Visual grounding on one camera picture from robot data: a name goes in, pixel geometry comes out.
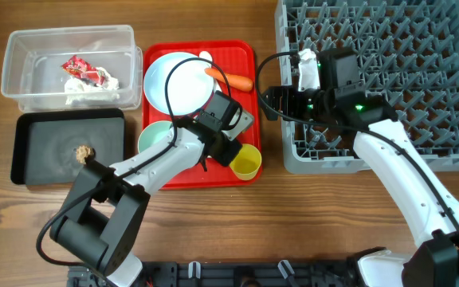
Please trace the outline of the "yellow plastic cup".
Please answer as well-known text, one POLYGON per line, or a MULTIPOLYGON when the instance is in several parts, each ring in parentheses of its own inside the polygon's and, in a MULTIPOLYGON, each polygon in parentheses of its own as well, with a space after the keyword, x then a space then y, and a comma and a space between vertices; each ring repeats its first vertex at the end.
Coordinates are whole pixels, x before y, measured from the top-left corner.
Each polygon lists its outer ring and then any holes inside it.
POLYGON ((249 181, 257 175, 261 163, 261 152, 255 146, 244 143, 229 167, 240 180, 249 181))

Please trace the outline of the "orange carrot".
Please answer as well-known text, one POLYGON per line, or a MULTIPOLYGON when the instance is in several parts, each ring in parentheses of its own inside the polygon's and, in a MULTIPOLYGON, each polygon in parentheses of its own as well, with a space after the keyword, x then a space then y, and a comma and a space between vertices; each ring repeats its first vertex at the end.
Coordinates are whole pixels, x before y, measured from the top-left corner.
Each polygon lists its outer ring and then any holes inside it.
POLYGON ((236 88, 242 92, 250 92, 253 89, 253 81, 248 77, 233 75, 233 74, 222 74, 220 71, 214 68, 206 68, 205 74, 214 79, 222 82, 228 81, 231 88, 236 88))

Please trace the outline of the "mint green bowl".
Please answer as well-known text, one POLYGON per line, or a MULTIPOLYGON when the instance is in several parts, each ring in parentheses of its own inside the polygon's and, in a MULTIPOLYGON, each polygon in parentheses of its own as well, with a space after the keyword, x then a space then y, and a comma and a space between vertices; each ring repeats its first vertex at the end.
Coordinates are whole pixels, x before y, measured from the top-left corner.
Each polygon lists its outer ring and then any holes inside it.
POLYGON ((160 120, 145 127, 138 138, 138 153, 145 151, 152 145, 158 143, 163 137, 167 136, 171 128, 171 122, 160 120))

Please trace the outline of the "brown food scrap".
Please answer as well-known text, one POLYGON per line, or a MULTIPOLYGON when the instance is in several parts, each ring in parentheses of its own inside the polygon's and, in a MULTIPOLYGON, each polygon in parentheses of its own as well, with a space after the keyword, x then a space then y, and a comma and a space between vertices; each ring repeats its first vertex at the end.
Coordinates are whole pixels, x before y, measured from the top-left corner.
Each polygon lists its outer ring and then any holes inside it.
POLYGON ((76 161, 80 164, 85 165, 95 155, 95 151, 88 145, 80 145, 75 149, 76 161))

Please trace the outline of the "white tissue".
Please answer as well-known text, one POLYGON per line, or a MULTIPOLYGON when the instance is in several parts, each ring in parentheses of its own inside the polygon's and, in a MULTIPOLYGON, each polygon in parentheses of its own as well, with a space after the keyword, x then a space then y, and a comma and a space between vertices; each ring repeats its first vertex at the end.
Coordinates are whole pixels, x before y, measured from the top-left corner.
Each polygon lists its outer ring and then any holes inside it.
POLYGON ((70 77, 65 82, 64 89, 68 94, 65 101, 67 105, 89 100, 115 101, 120 98, 119 93, 116 92, 120 88, 119 80, 102 67, 96 67, 96 70, 104 77, 101 86, 87 84, 75 77, 70 77))

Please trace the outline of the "red snack wrapper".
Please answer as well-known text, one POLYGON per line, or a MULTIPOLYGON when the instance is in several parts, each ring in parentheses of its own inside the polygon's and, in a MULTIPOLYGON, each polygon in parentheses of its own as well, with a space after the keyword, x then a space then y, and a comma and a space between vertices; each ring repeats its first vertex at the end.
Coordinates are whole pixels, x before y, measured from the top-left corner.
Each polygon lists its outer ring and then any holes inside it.
POLYGON ((77 55, 70 57, 61 67, 70 76, 91 84, 102 85, 105 81, 102 72, 77 55))

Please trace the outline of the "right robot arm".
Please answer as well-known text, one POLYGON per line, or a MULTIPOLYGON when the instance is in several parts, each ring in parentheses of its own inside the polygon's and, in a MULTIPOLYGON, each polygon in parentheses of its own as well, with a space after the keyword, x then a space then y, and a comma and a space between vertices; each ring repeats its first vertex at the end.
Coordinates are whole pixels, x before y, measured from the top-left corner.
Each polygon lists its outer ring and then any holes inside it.
POLYGON ((418 154, 396 111, 368 96, 355 51, 290 51, 296 86, 276 86, 258 99, 269 120, 283 119, 353 135, 354 153, 379 177, 412 233, 416 251, 378 248, 350 261, 353 285, 459 286, 459 201, 418 154))

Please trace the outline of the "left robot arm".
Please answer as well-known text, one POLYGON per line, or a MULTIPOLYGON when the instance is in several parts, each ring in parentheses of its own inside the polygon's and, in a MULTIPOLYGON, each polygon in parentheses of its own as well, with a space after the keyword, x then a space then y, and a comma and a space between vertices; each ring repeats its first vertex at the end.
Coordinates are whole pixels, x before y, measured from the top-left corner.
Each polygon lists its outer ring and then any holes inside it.
POLYGON ((229 166, 242 148, 237 136, 253 122, 236 100, 216 92, 196 116, 174 118, 165 137, 138 155, 109 167, 89 162, 39 235, 110 286, 133 285, 143 264, 132 247, 150 197, 206 158, 229 166))

